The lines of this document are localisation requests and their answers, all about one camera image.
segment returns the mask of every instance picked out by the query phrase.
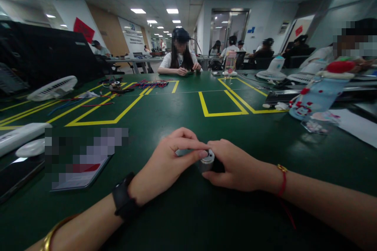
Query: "blue wire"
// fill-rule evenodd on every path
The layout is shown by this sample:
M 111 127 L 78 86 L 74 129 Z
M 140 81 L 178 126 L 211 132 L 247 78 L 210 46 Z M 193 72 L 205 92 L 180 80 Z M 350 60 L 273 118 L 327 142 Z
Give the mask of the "blue wire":
M 55 112 L 56 110 L 63 109 L 63 108 L 68 107 L 68 106 L 70 106 L 70 105 L 73 105 L 73 104 L 79 103 L 79 102 L 81 102 L 81 101 L 83 101 L 83 100 L 84 100 L 84 98 L 81 98 L 80 100 L 77 100 L 77 101 L 75 101 L 75 102 L 68 102 L 68 103 L 65 103 L 64 105 L 61 105 L 60 107 L 57 107 L 57 108 L 55 108 L 54 110 L 52 110 L 50 113 L 48 113 L 48 116 L 50 116 L 50 115 L 51 115 L 53 112 Z

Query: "forearm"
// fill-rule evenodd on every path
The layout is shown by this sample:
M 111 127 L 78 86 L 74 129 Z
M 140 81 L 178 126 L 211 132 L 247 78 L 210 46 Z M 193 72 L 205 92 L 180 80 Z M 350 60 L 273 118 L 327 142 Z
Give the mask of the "forearm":
M 283 173 L 266 165 L 263 190 L 277 194 Z M 348 188 L 287 172 L 282 198 L 322 220 L 365 250 L 377 244 L 377 198 Z
M 52 238 L 50 250 L 98 250 L 123 223 L 123 220 L 114 213 L 113 196 L 109 194 L 58 229 Z M 43 239 L 29 247 L 27 251 L 39 251 L 42 242 Z
M 177 69 L 169 69 L 169 68 L 162 68 L 159 67 L 157 72 L 162 75 L 175 75 L 177 74 Z

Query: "white desk fan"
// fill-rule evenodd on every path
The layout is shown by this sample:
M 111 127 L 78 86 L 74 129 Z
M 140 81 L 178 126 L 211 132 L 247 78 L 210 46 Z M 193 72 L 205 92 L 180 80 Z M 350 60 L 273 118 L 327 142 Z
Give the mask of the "white desk fan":
M 298 74 L 292 74 L 288 76 L 289 80 L 308 84 L 312 78 L 319 71 L 323 71 L 327 66 L 326 61 L 319 59 L 309 63 Z
M 280 72 L 284 65 L 284 60 L 283 57 L 277 56 L 271 61 L 267 70 L 258 72 L 256 76 L 266 80 L 284 80 L 287 76 Z
M 39 102 L 53 98 L 60 98 L 71 92 L 76 83 L 77 78 L 75 76 L 66 76 L 51 82 L 48 85 L 42 86 L 40 89 L 29 94 L 27 99 Z

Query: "green workbench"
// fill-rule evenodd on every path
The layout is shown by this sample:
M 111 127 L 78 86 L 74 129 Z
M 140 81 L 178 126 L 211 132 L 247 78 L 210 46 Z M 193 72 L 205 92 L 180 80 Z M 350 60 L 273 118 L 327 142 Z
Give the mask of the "green workbench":
M 254 71 L 247 72 L 248 77 L 253 77 Z M 90 113 L 92 108 L 72 110 L 79 104 L 51 116 L 48 113 L 61 104 L 22 104 L 22 101 L 17 106 L 15 102 L 4 104 L 2 109 L 8 109 L 1 112 L 0 134 L 30 122 L 51 122 L 54 137 L 73 138 L 69 142 L 59 139 L 62 146 L 59 156 L 50 158 L 43 172 L 0 206 L 2 249 L 25 249 L 63 218 L 89 208 L 109 194 L 127 173 L 137 173 L 159 141 L 179 127 L 191 129 L 200 141 L 225 138 L 259 160 L 282 164 L 289 170 L 377 196 L 374 147 L 341 129 L 335 129 L 316 143 L 287 112 L 268 112 L 262 107 L 268 92 L 253 89 L 260 83 L 240 77 L 218 78 L 221 77 L 214 77 L 210 72 L 187 77 L 125 75 L 124 86 L 143 79 L 173 81 L 163 89 L 136 89 L 115 97 L 115 104 L 98 107 Z M 97 87 L 98 81 L 84 85 L 72 96 Z M 100 87 L 93 91 L 99 93 L 99 90 Z M 105 99 L 96 98 L 88 104 Z M 95 183 L 85 190 L 49 192 L 51 172 L 57 167 L 64 168 L 64 162 L 72 162 L 72 155 L 80 153 L 80 146 L 93 145 L 93 137 L 100 136 L 104 127 L 128 128 L 129 138 L 116 147 L 115 155 Z M 0 166 L 14 158 L 11 154 L 4 156 Z M 103 249 L 357 249 L 311 215 L 293 205 L 288 207 L 297 230 L 274 195 L 214 187 L 192 166 L 171 189 L 151 201 L 136 221 L 121 227 Z

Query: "blue sign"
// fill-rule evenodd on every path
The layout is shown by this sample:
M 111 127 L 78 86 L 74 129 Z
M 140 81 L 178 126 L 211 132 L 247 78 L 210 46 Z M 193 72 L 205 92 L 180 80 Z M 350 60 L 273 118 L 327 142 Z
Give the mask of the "blue sign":
M 253 27 L 252 29 L 249 29 L 249 30 L 247 31 L 247 33 L 254 33 L 254 30 L 255 30 L 255 27 Z

